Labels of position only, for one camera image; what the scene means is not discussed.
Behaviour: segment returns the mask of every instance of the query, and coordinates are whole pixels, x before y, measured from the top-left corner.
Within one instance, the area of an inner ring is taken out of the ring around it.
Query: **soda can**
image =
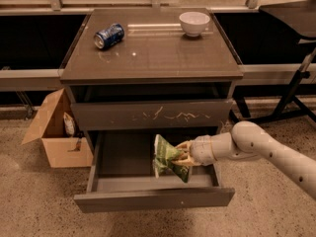
[[[120,42],[124,37],[124,29],[120,24],[112,24],[109,28],[95,33],[95,45],[99,49],[108,49]]]

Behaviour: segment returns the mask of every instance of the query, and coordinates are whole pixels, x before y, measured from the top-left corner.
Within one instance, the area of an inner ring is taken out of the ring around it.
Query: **bowl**
[[[209,23],[209,16],[201,12],[186,12],[180,15],[180,24],[186,35],[199,36]]]

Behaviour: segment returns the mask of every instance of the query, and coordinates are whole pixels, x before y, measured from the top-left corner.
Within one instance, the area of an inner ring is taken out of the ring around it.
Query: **can lid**
[[[103,41],[103,39],[99,35],[95,35],[94,40],[95,40],[95,45],[99,49],[102,49],[103,47],[105,47],[105,42]]]

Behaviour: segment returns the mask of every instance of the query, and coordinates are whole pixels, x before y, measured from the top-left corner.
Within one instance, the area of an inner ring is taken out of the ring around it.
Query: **cardboard box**
[[[64,112],[72,115],[70,101],[64,89],[47,95],[22,144],[40,139],[52,168],[91,166],[93,154],[87,139],[81,138],[80,150],[74,150],[79,138],[66,135]]]

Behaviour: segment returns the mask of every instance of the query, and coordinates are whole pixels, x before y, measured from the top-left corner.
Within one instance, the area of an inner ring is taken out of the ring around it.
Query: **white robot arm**
[[[263,157],[316,199],[316,161],[279,143],[252,122],[240,121],[231,132],[200,136],[179,145],[184,146],[188,146],[190,159],[176,164],[206,166],[223,157],[231,160]]]

